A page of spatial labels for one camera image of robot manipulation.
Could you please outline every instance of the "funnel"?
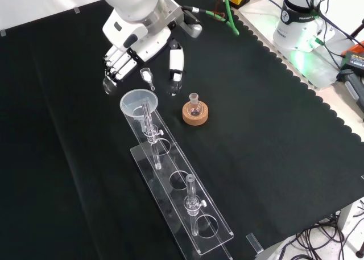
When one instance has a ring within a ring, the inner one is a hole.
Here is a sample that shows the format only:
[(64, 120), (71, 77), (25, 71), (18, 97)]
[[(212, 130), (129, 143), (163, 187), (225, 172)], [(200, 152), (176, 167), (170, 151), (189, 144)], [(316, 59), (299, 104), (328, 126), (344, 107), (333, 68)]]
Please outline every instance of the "funnel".
[(150, 113), (152, 113), (158, 106), (157, 96), (146, 89), (134, 89), (126, 93), (120, 101), (121, 111), (126, 116), (132, 117), (137, 121), (144, 120), (142, 103), (147, 101), (149, 103)]

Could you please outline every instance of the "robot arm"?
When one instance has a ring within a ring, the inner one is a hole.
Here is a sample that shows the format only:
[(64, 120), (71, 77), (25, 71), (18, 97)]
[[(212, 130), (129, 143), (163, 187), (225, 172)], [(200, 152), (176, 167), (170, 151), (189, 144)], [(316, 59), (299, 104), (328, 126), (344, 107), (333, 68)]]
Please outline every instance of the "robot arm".
[[(314, 0), (317, 6), (321, 0)], [(310, 52), (319, 47), (319, 42), (329, 40), (335, 35), (332, 26), (315, 16), (310, 9), (311, 0), (284, 0), (279, 24), (273, 34), (273, 39), (279, 46), (286, 49), (298, 49)]]
[[(104, 57), (104, 88), (107, 94), (116, 89), (137, 64), (143, 64), (165, 47), (171, 36), (170, 28), (178, 25), (191, 37), (198, 37), (202, 27), (196, 18), (185, 13), (174, 0), (106, 0), (114, 11), (103, 32), (112, 43)], [(179, 71), (172, 80), (180, 81), (183, 74), (183, 49), (171, 48), (170, 66)]]

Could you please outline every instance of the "clear acrylic rack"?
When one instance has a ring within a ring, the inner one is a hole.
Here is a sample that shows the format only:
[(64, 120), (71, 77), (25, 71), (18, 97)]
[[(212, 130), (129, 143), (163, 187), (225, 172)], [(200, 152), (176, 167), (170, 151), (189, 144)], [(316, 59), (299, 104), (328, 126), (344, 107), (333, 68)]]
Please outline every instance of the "clear acrylic rack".
[(136, 89), (121, 99), (139, 145), (130, 151), (186, 260), (232, 259), (233, 232), (189, 164), (156, 107), (153, 92)]

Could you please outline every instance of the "green cable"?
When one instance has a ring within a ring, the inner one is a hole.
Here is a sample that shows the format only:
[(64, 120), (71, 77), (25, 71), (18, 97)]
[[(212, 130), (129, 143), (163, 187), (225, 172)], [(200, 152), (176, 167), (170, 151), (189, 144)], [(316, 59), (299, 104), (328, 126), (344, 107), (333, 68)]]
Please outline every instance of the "green cable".
[[(211, 15), (211, 16), (213, 16), (213, 17), (216, 17), (217, 19), (219, 19), (220, 21), (222, 21), (222, 22), (225, 22), (226, 20), (225, 20), (225, 18), (223, 18), (223, 17), (221, 17), (221, 16), (219, 16), (218, 14), (215, 14), (215, 13), (213, 13), (212, 11), (205, 11), (206, 12), (206, 14), (208, 14), (208, 15)], [(229, 27), (232, 27), (231, 26), (231, 23), (229, 22), (229, 21), (227, 21), (226, 22), (226, 24), (229, 26)]]
[(239, 31), (238, 29), (236, 28), (235, 24), (234, 24), (234, 21), (233, 21), (233, 17), (231, 15), (231, 9), (230, 9), (230, 3), (229, 3), (229, 0), (225, 0), (225, 5), (226, 5), (226, 11), (227, 11), (227, 14), (228, 14), (228, 17), (229, 17), (229, 21), (230, 21), (230, 27), (233, 29), (234, 33), (236, 35), (239, 35)]

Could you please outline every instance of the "black fabric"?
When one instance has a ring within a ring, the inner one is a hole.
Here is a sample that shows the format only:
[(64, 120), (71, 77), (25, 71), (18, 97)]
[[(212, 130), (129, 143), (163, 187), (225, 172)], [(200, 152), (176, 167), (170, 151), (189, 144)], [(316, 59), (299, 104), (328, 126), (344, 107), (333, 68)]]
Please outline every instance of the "black fabric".
[[(176, 1), (213, 9), (216, 0)], [(137, 69), (119, 86), (115, 96), (104, 93), (101, 58), (110, 44), (102, 34), (102, 26), (112, 8), (97, 2), (80, 10), (79, 14), (69, 11), (15, 28), (1, 39), (2, 47), (12, 51), (13, 57), (21, 54), (21, 62), (29, 66), (18, 69), (13, 63), (16, 71), (11, 68), (5, 74), (7, 79), (1, 80), (6, 85), (1, 89), (9, 106), (6, 115), (14, 110), (21, 116), (5, 119), (9, 123), (6, 133), (10, 130), (13, 134), (2, 142), (0, 153), (14, 159), (15, 154), (10, 154), (20, 151), (23, 163), (29, 164), (29, 169), (24, 164), (16, 166), (22, 173), (34, 171), (44, 162), (34, 149), (21, 151), (18, 144), (14, 144), (13, 151), (7, 149), (10, 142), (16, 141), (18, 130), (25, 128), (22, 119), (28, 114), (23, 108), (34, 114), (37, 102), (30, 100), (43, 94), (39, 103), (44, 117), (35, 118), (34, 126), (28, 126), (25, 132), (38, 130), (55, 143), (54, 125), (96, 248), (85, 233), (85, 221), (80, 217), (79, 203), (75, 203), (75, 188), (69, 183), (43, 189), (52, 199), (52, 191), (65, 190), (72, 194), (64, 199), (65, 203), (75, 204), (69, 218), (72, 221), (62, 229), (49, 216), (45, 218), (54, 227), (52, 236), (65, 235), (72, 226), (79, 236), (71, 232), (68, 241), (82, 242), (88, 255), (96, 249), (102, 259), (180, 259), (168, 227), (133, 164), (129, 150), (137, 140), (119, 108), (126, 92), (148, 89), (148, 85)], [(191, 39), (179, 28), (172, 33), (185, 53), (186, 74), (180, 94), (171, 97), (167, 93), (167, 49), (144, 67), (150, 67), (154, 74), (159, 113), (235, 234), (227, 243), (228, 250), (234, 259), (252, 259), (255, 252), (245, 238), (247, 234), (253, 232), (267, 248), (362, 197), (364, 148), (335, 112), (293, 77), (241, 22), (237, 22), (240, 36), (236, 37), (226, 24), (203, 14), (198, 18), (204, 27), (198, 39)], [(4, 54), (2, 59), (5, 63), (10, 60)], [(11, 94), (12, 88), (19, 92)], [(181, 108), (192, 92), (209, 106), (209, 119), (200, 127), (186, 125), (181, 117)], [(44, 151), (52, 150), (49, 142), (37, 138), (34, 135), (34, 141), (29, 141), (38, 143)], [(64, 163), (60, 176), (33, 176), (27, 179), (29, 186), (70, 175), (60, 145), (57, 147)], [(7, 172), (15, 166), (10, 162), (5, 165)], [(12, 174), (8, 192), (20, 186), (19, 174)], [(41, 200), (43, 195), (34, 196)], [(15, 206), (16, 197), (8, 200), (9, 206)], [(22, 201), (21, 206), (25, 208), (26, 203)], [(20, 215), (17, 208), (12, 210)], [(7, 219), (16, 223), (14, 218)], [(2, 234), (7, 236), (12, 231)], [(30, 240), (29, 236), (18, 239), (18, 243), (9, 240), (9, 244), (18, 247)], [(57, 246), (51, 239), (46, 240), (50, 246)], [(69, 259), (92, 259), (95, 254)], [(38, 254), (38, 259), (49, 258)]]
[(0, 259), (98, 259), (27, 33), (0, 38)]

